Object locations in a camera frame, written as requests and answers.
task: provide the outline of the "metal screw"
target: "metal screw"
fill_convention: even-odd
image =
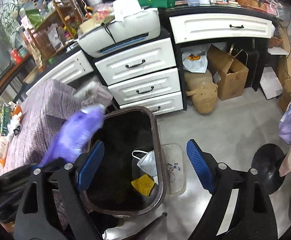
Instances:
[[[64,165],[64,168],[65,168],[66,170],[71,170],[72,167],[73,167],[73,164],[72,164],[72,163],[67,163],[66,165]]]
[[[219,169],[225,170],[227,168],[227,165],[225,163],[219,163],[218,167]]]
[[[256,169],[254,169],[254,168],[252,168],[252,169],[250,170],[250,172],[251,172],[253,175],[257,175],[257,174],[258,174],[258,171],[257,171]]]
[[[40,174],[40,172],[41,172],[40,169],[35,169],[35,170],[33,171],[33,174],[34,174],[34,175],[38,175],[38,174]]]

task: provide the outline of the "red can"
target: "red can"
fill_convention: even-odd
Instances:
[[[20,57],[19,52],[18,52],[17,49],[12,50],[11,53],[10,53],[10,55],[11,55],[11,57],[14,59],[14,61],[15,61],[16,64],[21,63],[22,60],[23,60],[23,59]]]

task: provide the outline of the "purple plastic package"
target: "purple plastic package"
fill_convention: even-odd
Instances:
[[[82,148],[103,125],[104,106],[96,105],[76,112],[65,122],[54,138],[38,167],[63,158],[74,163],[82,153]]]

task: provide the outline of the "white face mask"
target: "white face mask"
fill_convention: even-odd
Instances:
[[[134,152],[145,153],[145,155],[140,159],[133,155]],[[132,152],[132,156],[139,160],[137,165],[143,172],[145,172],[146,174],[152,177],[157,176],[155,151],[151,151],[147,153],[144,151],[134,150]]]

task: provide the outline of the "white drawer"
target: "white drawer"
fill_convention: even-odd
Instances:
[[[129,106],[144,106],[148,108],[154,115],[170,113],[183,109],[181,92],[175,92],[155,98],[149,98],[142,101],[126,104],[120,108]]]
[[[129,79],[108,89],[119,105],[180,91],[178,69],[172,68]]]
[[[50,70],[28,91],[26,91],[26,94],[29,95],[37,85],[47,79],[55,79],[61,81],[62,83],[68,84],[90,72],[93,72],[93,68],[86,56],[84,56],[83,51],[80,50]]]
[[[108,85],[175,65],[170,38],[149,42],[95,63]]]
[[[271,21],[247,15],[188,14],[170,17],[170,23],[176,44],[220,37],[271,38]]]

